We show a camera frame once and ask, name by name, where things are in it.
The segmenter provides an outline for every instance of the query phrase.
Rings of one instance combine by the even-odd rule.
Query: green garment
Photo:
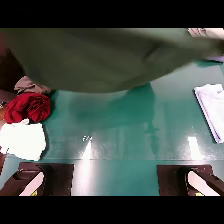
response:
[[[184,28],[4,28],[11,51],[35,82],[76,92],[144,85],[205,56],[219,40]]]

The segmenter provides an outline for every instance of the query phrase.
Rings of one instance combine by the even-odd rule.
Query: glossy table surface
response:
[[[129,91],[56,91],[43,122],[41,162],[75,164],[72,195],[158,195],[157,164],[210,163],[224,179],[224,146],[214,142],[193,92],[224,85],[222,71],[217,63],[195,62]],[[0,188],[20,161],[7,156]]]

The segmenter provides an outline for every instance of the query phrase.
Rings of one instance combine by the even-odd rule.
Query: red towel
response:
[[[45,120],[50,114],[50,99],[39,93],[23,93],[12,100],[6,108],[7,123],[18,123],[25,118],[34,122]]]

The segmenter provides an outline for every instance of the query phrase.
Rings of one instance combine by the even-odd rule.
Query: teal tabletop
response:
[[[74,163],[72,195],[159,195],[157,164],[211,164],[224,180],[223,144],[215,143],[193,92],[224,85],[223,71],[195,62],[128,91],[56,91],[40,162]],[[20,161],[7,156],[0,188]]]

